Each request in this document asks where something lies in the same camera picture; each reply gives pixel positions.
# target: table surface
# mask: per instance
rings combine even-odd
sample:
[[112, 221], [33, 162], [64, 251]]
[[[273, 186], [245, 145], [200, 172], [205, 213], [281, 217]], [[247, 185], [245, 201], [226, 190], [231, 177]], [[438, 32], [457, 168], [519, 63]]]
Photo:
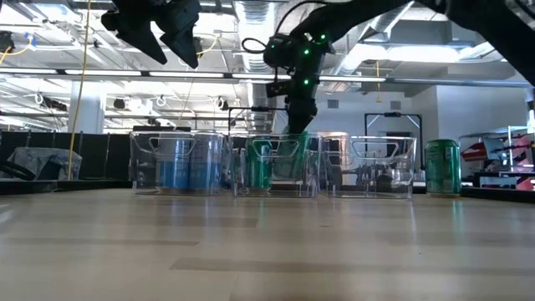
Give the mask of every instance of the table surface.
[[535, 206], [402, 200], [0, 197], [0, 299], [535, 299]]

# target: green can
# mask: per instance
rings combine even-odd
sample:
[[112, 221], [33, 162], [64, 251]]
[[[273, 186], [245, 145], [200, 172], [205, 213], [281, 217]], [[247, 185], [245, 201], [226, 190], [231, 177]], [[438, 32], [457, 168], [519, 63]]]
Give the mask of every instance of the green can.
[[272, 150], [273, 147], [268, 141], [247, 142], [248, 187], [271, 188]]
[[461, 194], [461, 149], [453, 140], [433, 140], [425, 148], [425, 183], [432, 196]]

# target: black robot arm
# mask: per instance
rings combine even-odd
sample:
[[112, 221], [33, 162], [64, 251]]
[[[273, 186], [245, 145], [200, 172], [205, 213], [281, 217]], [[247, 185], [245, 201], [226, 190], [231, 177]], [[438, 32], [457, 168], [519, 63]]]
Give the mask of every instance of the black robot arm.
[[[324, 55], [332, 50], [331, 43], [342, 38], [354, 26], [409, 2], [353, 0], [330, 3], [311, 12], [289, 35], [276, 33], [270, 38], [264, 61], [275, 69], [286, 69], [292, 79], [268, 84], [267, 93], [271, 97], [286, 95], [290, 133], [303, 132], [316, 115], [314, 96]], [[535, 84], [535, 59], [532, 55], [535, 32], [502, 0], [418, 2], [438, 13], [445, 13], [464, 28], [477, 31], [529, 82]]]

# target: blue can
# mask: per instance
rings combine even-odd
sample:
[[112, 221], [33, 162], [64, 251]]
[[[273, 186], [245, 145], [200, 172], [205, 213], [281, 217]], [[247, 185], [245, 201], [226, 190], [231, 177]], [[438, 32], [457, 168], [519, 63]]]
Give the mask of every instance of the blue can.
[[158, 143], [158, 185], [165, 188], [188, 188], [191, 140], [164, 134]]
[[223, 139], [218, 135], [196, 135], [190, 154], [190, 188], [217, 189], [222, 181]]

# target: transparent container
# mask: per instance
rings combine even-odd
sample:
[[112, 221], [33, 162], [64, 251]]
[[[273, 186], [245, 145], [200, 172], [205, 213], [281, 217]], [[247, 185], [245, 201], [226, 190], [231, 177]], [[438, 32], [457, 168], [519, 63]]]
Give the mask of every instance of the transparent container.
[[132, 132], [130, 176], [139, 193], [217, 195], [226, 139], [215, 133]]
[[329, 196], [412, 198], [416, 138], [324, 137], [322, 150]]
[[315, 197], [321, 161], [318, 135], [233, 135], [234, 196]]

